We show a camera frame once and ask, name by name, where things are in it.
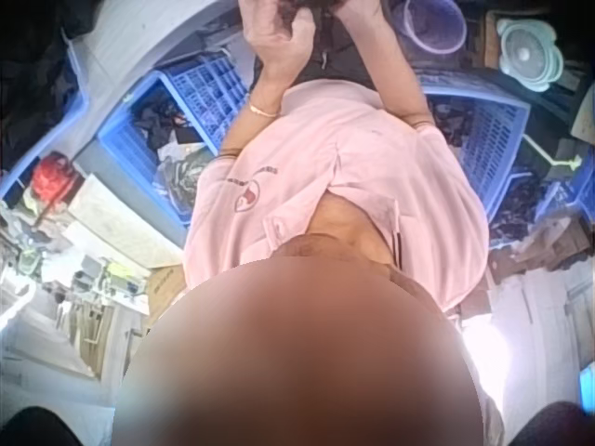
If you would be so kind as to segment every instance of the bangle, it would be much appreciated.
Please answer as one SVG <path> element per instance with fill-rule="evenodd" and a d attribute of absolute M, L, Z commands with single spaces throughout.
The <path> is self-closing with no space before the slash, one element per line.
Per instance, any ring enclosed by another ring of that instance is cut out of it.
<path fill-rule="evenodd" d="M 270 118 L 270 119 L 275 119 L 279 117 L 279 112 L 275 113 L 275 114 L 270 114 L 270 113 L 266 113 L 265 111 L 262 111 L 261 109 L 259 109 L 258 107 L 256 107 L 251 100 L 248 101 L 248 104 L 250 105 L 250 111 L 254 114 L 257 114 L 258 116 L 264 116 L 265 118 Z"/>

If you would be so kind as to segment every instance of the plastic crate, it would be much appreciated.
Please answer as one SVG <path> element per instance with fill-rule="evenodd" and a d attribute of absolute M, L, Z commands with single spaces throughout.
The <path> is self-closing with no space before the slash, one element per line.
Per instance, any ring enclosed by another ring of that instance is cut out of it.
<path fill-rule="evenodd" d="M 35 143 L 10 169 L 8 173 L 0 178 L 0 200 L 8 195 L 22 195 L 24 188 L 31 180 L 32 167 L 39 161 L 39 157 L 61 133 L 73 125 L 83 114 L 89 105 L 89 97 L 86 92 L 83 70 L 76 57 L 73 45 L 67 40 L 68 60 L 73 68 L 78 83 L 78 93 L 66 104 L 66 113 L 62 120 L 47 132 Z"/>
<path fill-rule="evenodd" d="M 152 183 L 159 163 L 157 153 L 133 125 L 134 105 L 158 85 L 169 92 L 214 155 L 243 107 L 247 90 L 223 53 L 199 56 L 149 73 L 125 96 L 98 132 L 106 152 L 138 187 L 185 226 L 190 224 L 192 214 L 178 214 L 171 202 L 155 190 Z"/>
<path fill-rule="evenodd" d="M 595 156 L 589 150 L 575 176 L 564 182 L 549 186 L 546 197 L 537 207 L 537 217 L 550 216 L 564 209 L 585 213 L 591 223 L 595 223 Z"/>
<path fill-rule="evenodd" d="M 459 161 L 488 217 L 494 218 L 521 146 L 530 105 L 472 74 L 434 70 L 416 74 L 429 96 L 477 99 L 469 140 L 461 148 Z"/>
<path fill-rule="evenodd" d="M 161 70 L 165 86 L 214 154 L 248 92 L 223 53 L 200 55 Z"/>

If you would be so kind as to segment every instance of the dark clothing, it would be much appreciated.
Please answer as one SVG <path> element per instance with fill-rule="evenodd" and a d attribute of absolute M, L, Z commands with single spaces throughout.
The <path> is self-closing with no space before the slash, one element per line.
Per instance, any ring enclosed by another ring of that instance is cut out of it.
<path fill-rule="evenodd" d="M 0 155 L 10 170 L 68 110 L 78 91 L 62 31 L 88 33 L 99 0 L 3 2 L 0 14 Z"/>
<path fill-rule="evenodd" d="M 372 78 L 364 66 L 364 61 L 343 24 L 336 19 L 324 16 L 320 9 L 313 11 L 316 22 L 314 50 L 306 68 L 294 85 L 318 79 L 351 81 L 370 89 L 374 88 Z M 324 52 L 327 61 L 324 65 Z M 254 67 L 254 84 L 262 73 L 262 62 L 257 58 Z"/>

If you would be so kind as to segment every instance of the pink shirt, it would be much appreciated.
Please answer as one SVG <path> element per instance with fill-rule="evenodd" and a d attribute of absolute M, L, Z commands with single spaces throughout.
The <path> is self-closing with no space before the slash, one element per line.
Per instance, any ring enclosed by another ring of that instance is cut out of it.
<path fill-rule="evenodd" d="M 217 159 L 201 175 L 188 287 L 303 234 L 327 190 L 360 206 L 391 249 L 400 241 L 403 272 L 443 310 L 483 276 L 485 212 L 440 131 L 411 128 L 363 86 L 315 81 L 287 92 L 283 117 L 237 160 Z"/>

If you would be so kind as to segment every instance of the purple plastic bucket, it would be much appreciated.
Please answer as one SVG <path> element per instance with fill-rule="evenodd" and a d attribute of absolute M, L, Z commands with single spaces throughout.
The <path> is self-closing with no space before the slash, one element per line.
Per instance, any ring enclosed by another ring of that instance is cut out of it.
<path fill-rule="evenodd" d="M 454 53 L 467 38 L 467 23 L 452 0 L 407 0 L 392 18 L 401 33 L 430 53 Z"/>

